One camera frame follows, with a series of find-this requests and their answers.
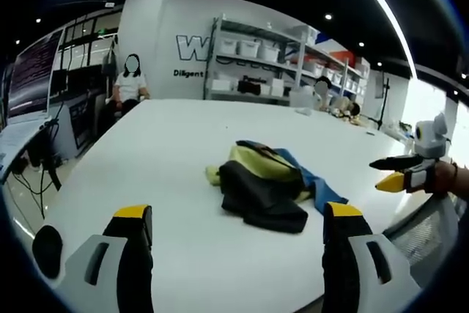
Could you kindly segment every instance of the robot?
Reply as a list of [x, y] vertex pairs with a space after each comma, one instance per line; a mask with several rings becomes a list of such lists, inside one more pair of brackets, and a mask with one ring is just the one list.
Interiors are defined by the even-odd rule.
[[384, 158], [369, 164], [374, 169], [395, 171], [376, 184], [376, 189], [411, 193], [423, 186], [425, 191], [429, 191], [435, 182], [435, 164], [446, 154], [447, 132], [443, 113], [433, 121], [417, 122], [414, 154]]

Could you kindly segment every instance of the blue fabric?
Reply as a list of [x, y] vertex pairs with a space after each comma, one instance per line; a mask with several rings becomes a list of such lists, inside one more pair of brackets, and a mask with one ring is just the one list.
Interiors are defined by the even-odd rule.
[[310, 188], [311, 185], [314, 184], [316, 188], [314, 206], [321, 214], [324, 213], [324, 206], [327, 202], [337, 202], [342, 204], [347, 204], [349, 202], [348, 199], [340, 197], [332, 188], [330, 188], [324, 179], [314, 175], [308, 169], [303, 168], [288, 150], [285, 150], [284, 148], [275, 148], [274, 150], [301, 171], [303, 182], [307, 188]]

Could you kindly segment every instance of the person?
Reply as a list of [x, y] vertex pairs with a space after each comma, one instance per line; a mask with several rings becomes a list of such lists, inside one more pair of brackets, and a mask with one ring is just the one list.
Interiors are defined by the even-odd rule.
[[345, 96], [336, 98], [330, 106], [330, 110], [335, 115], [350, 117], [358, 116], [361, 111], [360, 106], [357, 103], [352, 102]]
[[102, 136], [116, 122], [115, 113], [126, 115], [139, 104], [139, 98], [149, 99], [147, 82], [140, 70], [140, 59], [137, 54], [131, 54], [125, 61], [123, 73], [117, 76], [112, 89], [112, 96], [100, 114], [100, 136]]
[[331, 87], [332, 82], [330, 82], [330, 79], [325, 76], [321, 76], [316, 80], [313, 92], [315, 110], [327, 110], [329, 89]]

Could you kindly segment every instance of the logo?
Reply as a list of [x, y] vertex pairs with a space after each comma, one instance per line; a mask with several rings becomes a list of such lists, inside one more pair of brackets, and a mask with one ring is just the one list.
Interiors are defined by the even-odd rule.
[[179, 59], [190, 61], [195, 59], [197, 62], [206, 62], [208, 56], [208, 47], [210, 46], [209, 37], [202, 39], [200, 36], [189, 36], [178, 34], [176, 36], [177, 50]]

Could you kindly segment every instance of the light strip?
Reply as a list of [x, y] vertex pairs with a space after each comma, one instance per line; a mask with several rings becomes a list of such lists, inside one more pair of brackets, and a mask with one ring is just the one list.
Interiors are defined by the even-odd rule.
[[24, 231], [25, 234], [27, 234], [30, 238], [34, 239], [34, 235], [26, 227], [24, 227], [17, 218], [13, 218], [13, 221], [18, 225], [20, 229]]
[[404, 49], [405, 56], [407, 57], [407, 61], [409, 62], [410, 72], [412, 73], [411, 78], [417, 78], [417, 70], [416, 65], [413, 62], [412, 54], [410, 53], [409, 45], [404, 36], [404, 32], [397, 22], [396, 16], [394, 16], [391, 8], [389, 7], [386, 0], [377, 0], [378, 4], [381, 6], [383, 11], [385, 12], [386, 16], [388, 16], [388, 20], [391, 22], [391, 25], [394, 27], [394, 31], [396, 31], [397, 37], [401, 41], [402, 49]]

